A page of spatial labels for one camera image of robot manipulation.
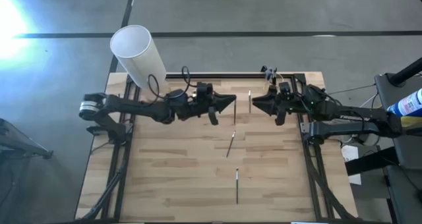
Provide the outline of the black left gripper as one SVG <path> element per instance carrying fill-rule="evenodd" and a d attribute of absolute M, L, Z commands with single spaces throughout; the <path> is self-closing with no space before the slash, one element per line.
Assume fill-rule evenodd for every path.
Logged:
<path fill-rule="evenodd" d="M 218 125 L 216 110 L 221 113 L 226 107 L 237 99 L 234 94 L 216 94 L 216 100 L 213 95 L 196 96 L 189 102 L 189 117 L 201 117 L 207 114 L 212 125 Z"/>

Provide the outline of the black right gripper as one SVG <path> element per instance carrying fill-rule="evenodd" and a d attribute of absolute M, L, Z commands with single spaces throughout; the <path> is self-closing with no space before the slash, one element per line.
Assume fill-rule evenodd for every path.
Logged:
<path fill-rule="evenodd" d="M 297 103 L 298 95 L 278 94 L 277 87 L 270 85 L 265 95 L 252 98 L 251 101 L 255 107 L 266 114 L 276 114 L 276 125 L 283 125 L 286 115 L 288 113 L 291 114 L 293 107 Z"/>

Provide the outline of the thin black makeup brush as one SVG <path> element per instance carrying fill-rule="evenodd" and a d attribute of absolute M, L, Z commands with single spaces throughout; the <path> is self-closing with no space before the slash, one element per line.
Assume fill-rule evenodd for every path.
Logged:
<path fill-rule="evenodd" d="M 233 144 L 233 141 L 234 141 L 234 138 L 235 138 L 235 134 L 236 134 L 236 130 L 233 131 L 233 134 L 231 136 L 231 140 L 230 140 L 230 143 L 229 143 L 229 146 L 228 146 L 228 149 L 227 149 L 227 153 L 226 153 L 226 158 L 228 158 L 229 153 L 231 151 L 231 147 L 232 147 L 232 144 Z"/>

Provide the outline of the white shade wooden base lamp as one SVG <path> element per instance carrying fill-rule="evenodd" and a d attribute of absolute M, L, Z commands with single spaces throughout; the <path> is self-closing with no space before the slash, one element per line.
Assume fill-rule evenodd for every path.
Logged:
<path fill-rule="evenodd" d="M 166 68 L 150 31 L 141 25 L 129 25 L 116 31 L 110 49 L 141 89 L 141 98 L 154 101 L 154 94 L 163 96 L 169 86 Z"/>

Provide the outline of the white round device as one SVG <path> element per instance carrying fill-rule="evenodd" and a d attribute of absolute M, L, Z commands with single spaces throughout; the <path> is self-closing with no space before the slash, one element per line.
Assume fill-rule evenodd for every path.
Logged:
<path fill-rule="evenodd" d="M 350 134 L 340 137 L 343 145 L 349 146 L 376 146 L 380 137 L 375 134 Z"/>

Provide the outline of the white blue labelled bottle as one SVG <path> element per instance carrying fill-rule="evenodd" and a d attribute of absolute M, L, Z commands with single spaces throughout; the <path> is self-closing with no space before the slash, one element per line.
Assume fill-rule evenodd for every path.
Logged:
<path fill-rule="evenodd" d="M 422 123 L 422 88 L 392 104 L 387 111 L 399 116 L 403 127 Z"/>

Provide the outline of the black pole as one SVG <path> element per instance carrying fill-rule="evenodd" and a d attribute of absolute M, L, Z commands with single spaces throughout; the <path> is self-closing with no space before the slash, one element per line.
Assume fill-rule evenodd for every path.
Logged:
<path fill-rule="evenodd" d="M 390 76 L 388 76 L 388 81 L 393 86 L 402 87 L 406 83 L 406 80 L 410 79 L 412 76 L 415 76 L 421 71 L 422 57 L 412 62 L 409 66 L 397 72 L 396 74 L 391 74 Z"/>

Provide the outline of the grey cart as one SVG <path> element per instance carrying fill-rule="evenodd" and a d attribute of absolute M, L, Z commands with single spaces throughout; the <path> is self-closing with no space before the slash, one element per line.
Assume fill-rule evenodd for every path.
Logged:
<path fill-rule="evenodd" d="M 375 83 L 384 108 L 422 89 L 422 77 L 408 79 L 395 87 L 386 75 L 375 76 Z M 393 140 L 398 165 L 386 168 L 390 199 L 397 224 L 422 224 L 422 137 L 400 136 Z"/>

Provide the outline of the dark grey stand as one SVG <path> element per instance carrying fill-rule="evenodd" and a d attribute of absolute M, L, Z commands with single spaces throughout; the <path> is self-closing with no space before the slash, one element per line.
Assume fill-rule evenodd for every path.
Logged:
<path fill-rule="evenodd" d="M 36 157 L 49 159 L 52 154 L 51 150 L 0 118 L 0 224 L 7 224 L 19 206 L 29 161 Z"/>

